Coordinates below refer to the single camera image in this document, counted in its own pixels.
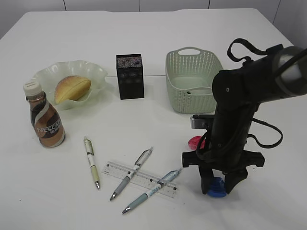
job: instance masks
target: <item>green plastic basket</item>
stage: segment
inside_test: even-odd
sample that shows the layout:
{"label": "green plastic basket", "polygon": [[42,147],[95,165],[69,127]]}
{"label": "green plastic basket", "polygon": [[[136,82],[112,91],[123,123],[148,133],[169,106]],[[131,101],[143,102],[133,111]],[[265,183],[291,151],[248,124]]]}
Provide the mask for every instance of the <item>green plastic basket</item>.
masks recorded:
{"label": "green plastic basket", "polygon": [[[179,54],[183,50],[197,50],[199,54]],[[222,69],[217,56],[207,50],[185,47],[169,52],[165,65],[166,85],[174,110],[185,114],[214,111],[212,81]]]}

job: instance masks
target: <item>black box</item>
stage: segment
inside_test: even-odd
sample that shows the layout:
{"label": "black box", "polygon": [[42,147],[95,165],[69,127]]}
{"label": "black box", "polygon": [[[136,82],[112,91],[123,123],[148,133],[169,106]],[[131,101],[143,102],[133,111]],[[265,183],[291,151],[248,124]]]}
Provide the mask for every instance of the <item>black box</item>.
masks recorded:
{"label": "black box", "polygon": [[116,70],[120,98],[144,98],[143,64],[141,55],[116,55]]}

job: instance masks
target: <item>white bowl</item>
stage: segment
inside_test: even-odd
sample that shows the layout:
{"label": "white bowl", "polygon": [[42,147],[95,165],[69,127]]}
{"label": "white bowl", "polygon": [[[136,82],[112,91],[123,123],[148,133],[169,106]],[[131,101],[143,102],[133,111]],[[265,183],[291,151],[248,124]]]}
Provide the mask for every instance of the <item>white bowl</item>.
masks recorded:
{"label": "white bowl", "polygon": [[[55,103],[54,92],[57,84],[65,77],[70,75],[79,75],[87,77],[91,80],[91,88],[86,95],[77,101],[65,100],[59,104]],[[46,93],[48,101],[58,110],[70,109],[77,106],[84,105],[90,98],[93,98],[103,90],[106,86],[105,77],[107,71],[99,65],[77,60],[67,62],[57,62],[48,68],[37,72],[32,79],[37,80]]]}

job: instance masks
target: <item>transparent ruler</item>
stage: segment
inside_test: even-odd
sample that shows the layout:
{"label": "transparent ruler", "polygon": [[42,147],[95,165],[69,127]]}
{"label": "transparent ruler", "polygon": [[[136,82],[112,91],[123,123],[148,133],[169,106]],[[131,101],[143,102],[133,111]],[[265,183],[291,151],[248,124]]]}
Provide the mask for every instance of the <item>transparent ruler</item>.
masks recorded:
{"label": "transparent ruler", "polygon": [[[114,176],[119,179],[124,179],[125,176],[128,174],[128,172],[133,172],[133,169],[127,168],[125,166],[122,166],[120,164],[116,164],[114,162],[108,161],[104,169],[102,170],[103,173]],[[145,173],[142,173],[140,171],[137,171],[134,175],[134,177],[131,179],[130,183],[139,185],[144,188],[152,188],[160,179],[151,176]],[[168,182],[166,185],[161,188],[158,193],[161,193],[163,195],[166,195],[171,198],[175,198],[176,195],[176,184]]]}

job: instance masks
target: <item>robotic arm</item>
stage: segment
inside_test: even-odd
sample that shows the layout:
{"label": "robotic arm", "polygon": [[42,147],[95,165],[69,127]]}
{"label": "robotic arm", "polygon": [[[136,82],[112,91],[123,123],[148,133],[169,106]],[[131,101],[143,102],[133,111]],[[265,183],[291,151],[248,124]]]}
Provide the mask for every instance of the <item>robotic arm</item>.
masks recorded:
{"label": "robotic arm", "polygon": [[[234,43],[265,57],[257,61],[250,57],[236,58],[231,53]],[[203,194],[207,194],[214,178],[212,169],[223,172],[224,188],[229,194],[247,178],[247,166],[264,165],[261,153],[244,150],[247,138],[254,138],[263,148],[274,148],[281,143],[283,135],[278,128],[253,118],[261,103],[307,93],[307,49],[277,45],[260,51],[239,38],[230,45],[227,54],[235,62],[243,59],[245,62],[239,69],[222,70],[215,76],[212,85],[217,102],[215,114],[191,118],[192,128],[207,132],[196,151],[182,154],[183,167],[199,166]],[[255,136],[248,134],[252,121],[274,128],[282,135],[281,139],[273,145],[260,144]],[[200,149],[204,139],[205,147]]]}

